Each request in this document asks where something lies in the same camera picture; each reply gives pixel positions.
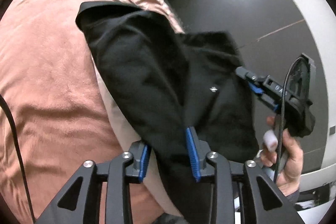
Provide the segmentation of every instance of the bed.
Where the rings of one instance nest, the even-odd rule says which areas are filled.
[[[76,27],[84,1],[92,0],[13,0],[0,22],[0,94],[16,122],[36,218],[85,160],[110,160],[139,138],[104,87]],[[182,32],[163,0],[114,1],[159,12]],[[3,112],[0,147],[3,201],[20,223],[31,223]],[[134,223],[152,223],[164,212],[179,214],[169,199],[154,197],[150,185],[131,186]]]

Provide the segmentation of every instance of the triangular cutout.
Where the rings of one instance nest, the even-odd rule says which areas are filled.
[[[276,196],[265,180],[262,177],[257,177],[257,183],[265,211],[280,208],[282,206],[281,200]]]
[[[78,177],[64,194],[57,206],[70,211],[75,211],[77,207],[79,192],[82,187],[83,177]]]

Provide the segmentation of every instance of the metal bolt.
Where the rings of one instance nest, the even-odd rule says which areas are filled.
[[[83,166],[86,167],[86,168],[90,168],[93,166],[93,161],[92,160],[86,160],[84,163],[83,163]]]
[[[129,159],[129,158],[132,158],[132,157],[133,157],[133,155],[132,155],[131,152],[124,152],[123,153],[123,158],[124,159]]]
[[[248,160],[247,162],[246,162],[246,165],[248,166],[248,167],[256,167],[257,166],[257,164],[256,164],[256,162],[254,161],[254,160]]]
[[[217,152],[209,152],[208,153],[208,158],[210,158],[210,159],[215,159],[215,158],[217,158],[218,157],[218,153]]]

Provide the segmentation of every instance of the human hand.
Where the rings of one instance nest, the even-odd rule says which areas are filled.
[[[267,117],[267,124],[273,126],[274,117]],[[283,131],[282,144],[287,149],[289,158],[278,177],[277,186],[285,196],[288,196],[299,189],[300,175],[303,168],[303,150],[299,143],[289,135],[287,129]],[[270,152],[263,144],[260,159],[264,165],[271,167],[276,162],[277,153]]]

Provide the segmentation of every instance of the black fabric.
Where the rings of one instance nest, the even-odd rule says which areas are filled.
[[[258,151],[234,43],[224,32],[175,34],[163,15],[113,2],[82,4],[76,23],[110,94],[155,151],[170,198],[189,223],[207,223],[210,187],[194,183],[186,127],[228,160]]]

